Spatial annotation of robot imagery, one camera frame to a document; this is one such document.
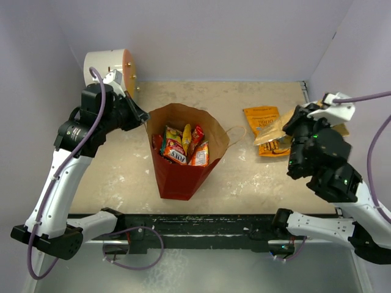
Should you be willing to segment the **brown chips bag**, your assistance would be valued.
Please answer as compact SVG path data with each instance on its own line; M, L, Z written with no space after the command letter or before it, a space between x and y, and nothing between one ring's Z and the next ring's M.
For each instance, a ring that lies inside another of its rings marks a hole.
M309 104L316 104L318 106L321 106L322 102L321 100L319 100L316 102L297 105L297 106L305 107ZM283 131L283 127L285 126L286 123L288 123L290 118L293 116L295 108L296 107L292 108L285 114L281 115L276 121L272 122L271 124L265 126L262 130L260 130L255 137L254 145L262 145L267 142L272 142L273 140L284 141L284 144L287 145L288 143L287 141L290 141L291 137L288 136L287 139L285 138L286 134ZM349 131L346 125L343 123L333 126L332 128L336 130L338 133L340 133L343 137L349 136Z

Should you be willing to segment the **yellow snack packet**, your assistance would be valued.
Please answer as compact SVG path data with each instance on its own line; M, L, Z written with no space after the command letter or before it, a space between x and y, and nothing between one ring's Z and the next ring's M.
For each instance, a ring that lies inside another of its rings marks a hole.
M188 148L191 143L192 136L191 136L191 125L187 124L183 130L183 135L182 135L182 147L184 149L185 154L188 153Z

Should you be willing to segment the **red paper bag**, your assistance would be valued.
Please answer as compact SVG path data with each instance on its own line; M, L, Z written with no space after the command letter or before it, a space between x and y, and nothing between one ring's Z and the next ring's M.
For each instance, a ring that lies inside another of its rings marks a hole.
M187 124L194 128L201 126L204 137L199 145L208 141L209 164L206 167L188 165L190 158L186 154L186 165L174 163L161 154L163 136L166 126L182 132ZM217 166L225 152L233 146L228 132L207 111L172 103L151 111L146 126L150 149L152 153L155 178L159 195L162 199L189 200L211 171Z

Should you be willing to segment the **red snack packet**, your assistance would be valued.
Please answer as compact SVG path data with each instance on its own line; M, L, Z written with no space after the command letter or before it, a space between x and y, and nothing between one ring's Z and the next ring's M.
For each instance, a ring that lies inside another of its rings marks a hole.
M188 147L188 157L192 156L195 148L202 141L203 137L204 137L204 132L203 132L201 126L197 125L191 134L191 142Z

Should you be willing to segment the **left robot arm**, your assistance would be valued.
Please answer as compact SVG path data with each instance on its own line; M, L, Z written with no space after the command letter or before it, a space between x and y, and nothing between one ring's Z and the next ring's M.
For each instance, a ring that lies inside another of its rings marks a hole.
M81 219L68 219L70 206L83 174L106 136L130 131L147 120L128 92L112 85L90 84L81 92L81 105L62 124L54 142L51 170L31 216L12 228L11 238L55 258L69 260L81 245L107 234L120 239L125 216L111 208Z

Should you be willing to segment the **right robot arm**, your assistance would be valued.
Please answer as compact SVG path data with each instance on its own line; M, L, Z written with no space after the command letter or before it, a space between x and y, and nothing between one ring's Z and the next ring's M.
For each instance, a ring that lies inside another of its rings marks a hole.
M374 264L390 264L390 223L378 212L368 186L348 163L351 145L332 129L331 119L315 118L322 108L296 106L283 131L292 138L287 175L309 177L306 186L340 208L342 218L322 219L278 209L271 229L279 239L305 236L340 244Z

